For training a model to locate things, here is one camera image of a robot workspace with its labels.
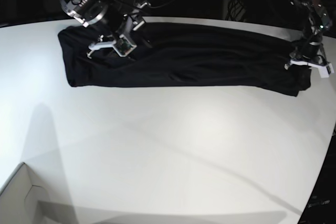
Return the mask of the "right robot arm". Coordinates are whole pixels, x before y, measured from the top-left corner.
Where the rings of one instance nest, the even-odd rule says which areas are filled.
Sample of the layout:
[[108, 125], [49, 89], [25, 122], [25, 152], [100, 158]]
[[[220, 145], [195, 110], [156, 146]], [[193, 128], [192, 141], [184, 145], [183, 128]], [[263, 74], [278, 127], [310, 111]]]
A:
[[122, 0], [60, 0], [62, 10], [83, 27], [92, 27], [98, 32], [87, 52], [111, 49], [119, 57], [127, 57], [138, 47], [132, 33], [145, 25], [142, 16], [148, 1], [129, 4]]

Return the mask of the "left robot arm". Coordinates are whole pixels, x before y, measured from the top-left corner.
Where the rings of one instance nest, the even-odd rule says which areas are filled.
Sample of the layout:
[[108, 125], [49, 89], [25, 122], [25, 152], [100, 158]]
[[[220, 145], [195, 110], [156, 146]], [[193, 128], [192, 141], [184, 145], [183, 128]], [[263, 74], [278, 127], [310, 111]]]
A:
[[306, 21], [302, 37], [296, 41], [285, 69], [288, 70], [292, 66], [316, 68], [320, 77], [329, 77], [334, 70], [332, 63], [327, 60], [323, 34], [332, 27], [332, 19], [321, 0], [291, 0], [291, 4], [303, 10]]

